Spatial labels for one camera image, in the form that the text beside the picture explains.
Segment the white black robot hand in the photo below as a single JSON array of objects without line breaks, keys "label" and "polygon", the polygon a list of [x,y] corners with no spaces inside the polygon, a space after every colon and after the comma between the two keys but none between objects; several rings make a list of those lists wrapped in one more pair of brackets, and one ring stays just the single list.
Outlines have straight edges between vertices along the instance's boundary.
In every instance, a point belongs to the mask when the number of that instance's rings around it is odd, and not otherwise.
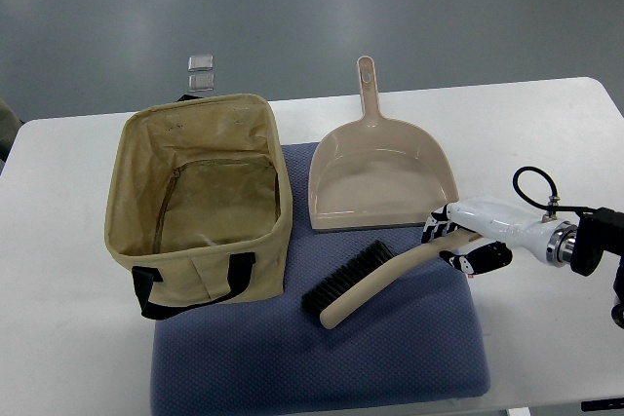
[{"label": "white black robot hand", "polygon": [[562,267],[571,262],[577,226],[554,216],[539,216],[490,196],[464,199],[432,211],[421,241],[426,244],[463,229],[490,241],[467,253],[445,251],[440,257],[468,275],[479,275],[511,262],[512,247],[522,247],[538,261]]}]

